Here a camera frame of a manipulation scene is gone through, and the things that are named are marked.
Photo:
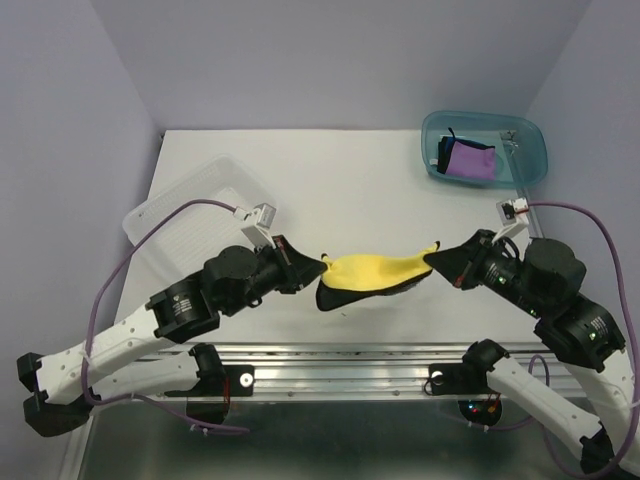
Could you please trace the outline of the yellow towel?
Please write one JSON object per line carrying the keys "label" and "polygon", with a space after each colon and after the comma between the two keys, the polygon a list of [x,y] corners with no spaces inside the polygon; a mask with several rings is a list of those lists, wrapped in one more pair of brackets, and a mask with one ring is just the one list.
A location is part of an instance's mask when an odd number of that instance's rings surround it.
{"label": "yellow towel", "polygon": [[331,259],[323,254],[321,261],[326,271],[316,289],[317,309],[328,312],[364,299],[394,296],[414,288],[433,272],[425,258],[438,252],[440,245],[436,241],[408,257],[351,254]]}

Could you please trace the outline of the purple and grey towel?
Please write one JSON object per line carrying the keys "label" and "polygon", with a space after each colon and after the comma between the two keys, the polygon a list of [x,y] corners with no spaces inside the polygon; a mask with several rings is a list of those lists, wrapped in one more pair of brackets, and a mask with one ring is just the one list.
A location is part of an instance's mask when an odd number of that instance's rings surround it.
{"label": "purple and grey towel", "polygon": [[496,178],[496,149],[494,146],[466,140],[457,140],[453,150],[452,166],[454,177],[474,180],[494,180]]}

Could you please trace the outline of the blue and black towel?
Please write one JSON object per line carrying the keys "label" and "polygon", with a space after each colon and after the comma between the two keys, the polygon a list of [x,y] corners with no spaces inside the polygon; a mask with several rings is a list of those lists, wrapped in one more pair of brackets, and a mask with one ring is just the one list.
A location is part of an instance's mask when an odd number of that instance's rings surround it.
{"label": "blue and black towel", "polygon": [[454,171],[451,169],[453,150],[457,143],[457,137],[452,128],[448,128],[448,135],[443,136],[437,145],[438,156],[436,161],[436,169],[440,174],[452,175]]}

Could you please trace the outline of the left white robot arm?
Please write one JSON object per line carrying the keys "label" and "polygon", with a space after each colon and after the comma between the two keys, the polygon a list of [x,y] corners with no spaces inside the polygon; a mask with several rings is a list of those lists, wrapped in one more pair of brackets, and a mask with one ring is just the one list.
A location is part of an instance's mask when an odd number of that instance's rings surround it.
{"label": "left white robot arm", "polygon": [[16,361],[18,378],[30,395],[26,423],[43,437],[84,425],[97,407],[157,394],[248,395],[241,378],[251,369],[226,369],[216,348],[199,343],[156,362],[144,356],[184,344],[217,329],[222,317],[261,305],[272,291],[296,294],[327,269],[276,236],[270,246],[230,246],[201,270],[154,294],[124,320],[56,354],[33,352]]}

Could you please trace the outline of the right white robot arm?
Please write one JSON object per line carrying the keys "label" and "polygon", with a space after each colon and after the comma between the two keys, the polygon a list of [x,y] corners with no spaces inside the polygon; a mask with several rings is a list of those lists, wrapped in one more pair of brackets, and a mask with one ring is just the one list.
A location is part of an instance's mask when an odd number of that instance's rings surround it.
{"label": "right white robot arm", "polygon": [[630,354],[612,315],[582,294],[586,267],[571,248],[535,238],[519,255],[511,240],[479,230],[460,246],[426,254],[425,261],[455,288],[485,287],[534,319],[549,362],[533,373],[521,355],[484,339],[459,362],[431,364],[425,393],[466,398],[462,413],[484,427],[495,416],[480,397],[501,395],[560,440],[584,475],[638,478]]}

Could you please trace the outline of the white plastic basket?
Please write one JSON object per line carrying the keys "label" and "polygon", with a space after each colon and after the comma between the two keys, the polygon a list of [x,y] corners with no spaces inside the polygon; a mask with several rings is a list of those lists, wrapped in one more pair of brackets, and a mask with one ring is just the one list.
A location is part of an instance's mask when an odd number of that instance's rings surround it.
{"label": "white plastic basket", "polygon": [[[215,200],[249,210],[278,201],[266,184],[241,161],[218,155],[190,170],[130,211],[122,222],[132,244],[175,209],[194,199]],[[248,246],[240,222],[223,208],[193,205],[155,233],[137,252],[167,283],[202,268],[204,261],[229,245]]]}

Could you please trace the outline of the teal plastic tub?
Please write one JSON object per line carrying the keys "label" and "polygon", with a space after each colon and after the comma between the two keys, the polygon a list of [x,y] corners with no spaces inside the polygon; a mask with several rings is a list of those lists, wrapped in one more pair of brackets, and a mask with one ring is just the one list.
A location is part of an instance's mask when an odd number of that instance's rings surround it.
{"label": "teal plastic tub", "polygon": [[[496,149],[496,178],[474,180],[440,174],[436,169],[439,140],[452,128],[457,140]],[[439,181],[486,188],[518,189],[541,182],[548,172],[544,137],[532,122],[516,116],[440,110],[422,123],[422,159],[427,173]]]}

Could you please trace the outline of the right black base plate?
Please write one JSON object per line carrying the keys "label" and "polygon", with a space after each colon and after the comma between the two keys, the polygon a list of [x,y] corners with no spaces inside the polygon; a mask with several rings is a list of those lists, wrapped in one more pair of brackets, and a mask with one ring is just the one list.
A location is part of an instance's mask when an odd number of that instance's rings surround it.
{"label": "right black base plate", "polygon": [[470,394],[473,392],[470,370],[463,363],[432,363],[422,390],[428,396]]}

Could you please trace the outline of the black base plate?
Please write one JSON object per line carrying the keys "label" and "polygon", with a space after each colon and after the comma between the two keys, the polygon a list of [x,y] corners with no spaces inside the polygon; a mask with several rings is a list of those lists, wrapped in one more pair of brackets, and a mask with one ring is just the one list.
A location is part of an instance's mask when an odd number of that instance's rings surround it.
{"label": "black base plate", "polygon": [[197,383],[187,391],[190,397],[244,398],[253,395],[255,368],[250,364],[224,365],[217,371],[198,373]]}
{"label": "black base plate", "polygon": [[470,394],[473,392],[470,370],[463,363],[432,363],[422,390],[428,396]]}

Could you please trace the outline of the aluminium mounting rail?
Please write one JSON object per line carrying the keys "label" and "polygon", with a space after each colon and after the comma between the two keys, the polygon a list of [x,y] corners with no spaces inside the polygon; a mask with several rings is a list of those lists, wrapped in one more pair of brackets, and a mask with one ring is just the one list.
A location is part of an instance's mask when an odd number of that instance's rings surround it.
{"label": "aluminium mounting rail", "polygon": [[[98,381],[103,398],[139,393],[164,402],[187,396],[195,378],[192,343],[148,354]],[[255,368],[251,397],[235,403],[414,401],[432,363],[458,363],[465,344],[218,343],[223,366]]]}

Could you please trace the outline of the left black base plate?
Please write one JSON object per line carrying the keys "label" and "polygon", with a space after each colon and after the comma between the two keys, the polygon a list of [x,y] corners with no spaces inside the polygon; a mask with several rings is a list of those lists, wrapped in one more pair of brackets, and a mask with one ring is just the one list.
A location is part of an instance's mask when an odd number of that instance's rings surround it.
{"label": "left black base plate", "polygon": [[224,365],[217,371],[198,373],[197,383],[187,391],[190,397],[244,398],[253,395],[255,368],[250,364]]}

